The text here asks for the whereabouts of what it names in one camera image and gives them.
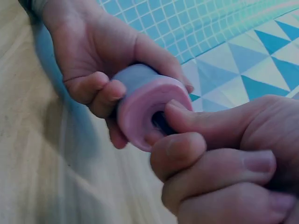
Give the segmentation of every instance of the hole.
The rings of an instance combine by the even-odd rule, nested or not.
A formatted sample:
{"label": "hole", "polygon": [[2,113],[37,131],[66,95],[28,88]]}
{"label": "hole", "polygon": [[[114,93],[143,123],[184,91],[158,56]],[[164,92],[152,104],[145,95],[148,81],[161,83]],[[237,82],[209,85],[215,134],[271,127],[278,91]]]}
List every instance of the hole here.
{"label": "hole", "polygon": [[163,111],[158,111],[154,113],[154,115],[151,118],[151,122],[165,135],[176,134],[176,132],[166,122],[165,114]]}

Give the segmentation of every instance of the hand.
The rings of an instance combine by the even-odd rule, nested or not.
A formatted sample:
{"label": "hand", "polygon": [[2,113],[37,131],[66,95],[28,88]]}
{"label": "hand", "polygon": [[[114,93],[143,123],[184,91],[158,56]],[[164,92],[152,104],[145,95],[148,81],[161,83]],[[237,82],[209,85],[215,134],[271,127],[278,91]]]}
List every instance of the hand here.
{"label": "hand", "polygon": [[151,165],[179,223],[298,223],[298,110],[276,96],[215,113],[170,102],[166,118],[184,134],[158,140]]}
{"label": "hand", "polygon": [[145,63],[162,75],[192,85],[179,62],[150,38],[104,12],[95,0],[49,0],[43,20],[51,33],[57,63],[70,96],[106,119],[111,141],[123,148],[126,137],[109,118],[125,93],[125,86],[110,79],[134,62]]}

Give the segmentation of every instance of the triangle pattern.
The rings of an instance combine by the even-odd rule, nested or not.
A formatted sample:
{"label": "triangle pattern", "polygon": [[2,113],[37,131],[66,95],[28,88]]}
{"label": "triangle pattern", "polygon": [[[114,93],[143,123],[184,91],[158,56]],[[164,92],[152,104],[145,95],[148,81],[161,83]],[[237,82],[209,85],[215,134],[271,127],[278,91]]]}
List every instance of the triangle pattern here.
{"label": "triangle pattern", "polygon": [[299,21],[296,20],[296,18],[291,14],[285,14],[283,16],[280,16],[276,19],[276,21],[283,22],[293,27],[299,28]]}
{"label": "triangle pattern", "polygon": [[227,107],[224,107],[207,99],[202,99],[202,108],[205,112],[217,112],[228,109]]}
{"label": "triangle pattern", "polygon": [[199,98],[192,102],[192,107],[195,112],[202,112],[202,99]]}
{"label": "triangle pattern", "polygon": [[192,92],[196,96],[201,96],[198,69],[195,59],[186,62],[183,66],[183,73],[189,79],[189,81],[194,86],[194,91]]}
{"label": "triangle pattern", "polygon": [[284,31],[274,20],[258,26],[257,28],[255,28],[255,30],[290,41],[289,37],[284,33]]}
{"label": "triangle pattern", "polygon": [[199,96],[196,96],[196,95],[193,95],[193,94],[189,94],[189,96],[190,96],[190,99],[191,99],[192,102],[200,98]]}
{"label": "triangle pattern", "polygon": [[278,50],[272,56],[279,60],[299,65],[299,47],[293,44],[293,42]]}
{"label": "triangle pattern", "polygon": [[277,24],[283,29],[283,31],[288,35],[291,41],[299,37],[299,28],[290,26],[288,24],[276,21]]}
{"label": "triangle pattern", "polygon": [[227,43],[223,43],[218,47],[209,50],[208,52],[198,56],[197,59],[220,69],[239,73]]}
{"label": "triangle pattern", "polygon": [[260,41],[258,36],[253,30],[250,30],[242,35],[235,37],[234,39],[228,41],[229,43],[251,49],[262,54],[269,54],[263,43]]}
{"label": "triangle pattern", "polygon": [[282,90],[265,83],[257,82],[246,76],[242,76],[242,80],[250,100],[254,100],[267,94],[286,96],[289,93],[286,90]]}
{"label": "triangle pattern", "polygon": [[197,60],[197,66],[202,95],[238,76],[236,73],[217,68],[200,60]]}
{"label": "triangle pattern", "polygon": [[299,21],[299,15],[295,15],[295,14],[294,14],[293,16],[295,17],[296,20]]}
{"label": "triangle pattern", "polygon": [[208,99],[214,103],[217,103],[221,106],[227,107],[227,108],[233,108],[235,105],[228,99],[227,96],[223,94],[219,90],[219,88],[214,89],[213,91],[209,92],[208,94],[202,96],[203,99]]}
{"label": "triangle pattern", "polygon": [[290,90],[295,89],[299,85],[299,66],[278,60],[272,57],[276,67],[284,77],[286,83],[289,85]]}
{"label": "triangle pattern", "polygon": [[260,40],[263,42],[269,54],[275,53],[276,51],[278,51],[279,49],[283,48],[285,45],[290,43],[285,39],[258,30],[256,30],[255,32],[260,38]]}
{"label": "triangle pattern", "polygon": [[299,48],[299,38],[297,38],[296,40],[294,40],[292,43],[296,44]]}
{"label": "triangle pattern", "polygon": [[241,76],[232,79],[231,81],[220,86],[218,89],[228,98],[228,100],[234,106],[240,106],[249,102],[249,97],[247,95]]}
{"label": "triangle pattern", "polygon": [[258,82],[273,85],[286,91],[291,91],[271,57],[263,60],[242,75]]}
{"label": "triangle pattern", "polygon": [[241,73],[247,71],[267,57],[267,55],[264,55],[262,53],[231,43],[229,44],[229,47]]}

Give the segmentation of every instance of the blue triangle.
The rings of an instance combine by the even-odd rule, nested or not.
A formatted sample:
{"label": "blue triangle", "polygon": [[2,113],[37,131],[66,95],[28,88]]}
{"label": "blue triangle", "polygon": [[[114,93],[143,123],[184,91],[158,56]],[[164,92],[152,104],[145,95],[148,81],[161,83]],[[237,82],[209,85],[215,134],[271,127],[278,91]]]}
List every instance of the blue triangle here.
{"label": "blue triangle", "polygon": [[249,100],[253,100],[268,94],[286,96],[289,93],[286,90],[282,90],[280,88],[265,83],[257,82],[246,76],[242,76],[242,81],[247,91]]}
{"label": "blue triangle", "polygon": [[200,60],[197,60],[196,64],[198,66],[202,95],[238,76],[236,73],[217,68]]}
{"label": "blue triangle", "polygon": [[297,27],[293,27],[289,24],[276,21],[276,23],[282,28],[282,30],[287,34],[287,36],[292,40],[296,40],[299,37],[299,29]]}
{"label": "blue triangle", "polygon": [[278,60],[272,57],[276,67],[288,84],[290,90],[294,90],[299,85],[299,66],[289,62]]}
{"label": "blue triangle", "polygon": [[196,96],[194,94],[189,94],[189,96],[190,96],[190,99],[192,100],[192,102],[200,98],[199,96]]}
{"label": "blue triangle", "polygon": [[268,57],[260,52],[256,52],[235,44],[229,43],[229,47],[240,73],[247,71]]}
{"label": "blue triangle", "polygon": [[289,44],[290,42],[282,39],[277,36],[273,36],[271,34],[267,34],[258,30],[255,30],[256,34],[263,42],[264,46],[266,47],[269,54],[273,54],[279,49],[283,48],[285,45]]}
{"label": "blue triangle", "polygon": [[212,102],[208,99],[202,99],[202,108],[205,112],[217,112],[217,111],[223,111],[228,109],[225,106],[222,106],[218,103]]}

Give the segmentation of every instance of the fingernail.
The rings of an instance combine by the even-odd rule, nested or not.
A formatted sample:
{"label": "fingernail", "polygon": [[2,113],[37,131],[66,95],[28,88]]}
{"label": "fingernail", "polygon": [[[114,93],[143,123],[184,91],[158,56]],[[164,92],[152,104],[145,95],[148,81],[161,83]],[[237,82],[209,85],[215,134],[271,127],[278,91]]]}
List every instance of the fingernail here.
{"label": "fingernail", "polygon": [[188,93],[192,93],[194,91],[194,87],[192,85],[186,85],[186,89]]}
{"label": "fingernail", "polygon": [[277,213],[286,214],[295,206],[296,198],[292,195],[271,192],[270,206]]}
{"label": "fingernail", "polygon": [[252,172],[269,173],[273,169],[275,158],[272,151],[245,153],[243,163]]}
{"label": "fingernail", "polygon": [[185,108],[182,104],[180,104],[178,101],[176,101],[175,99],[171,100],[171,101],[169,102],[169,104],[170,104],[170,105],[173,105],[173,106],[175,106],[175,107],[178,107],[178,108],[181,108],[181,109],[185,109],[185,110],[186,110],[186,108]]}
{"label": "fingernail", "polygon": [[117,101],[120,100],[122,97],[111,97],[110,101]]}

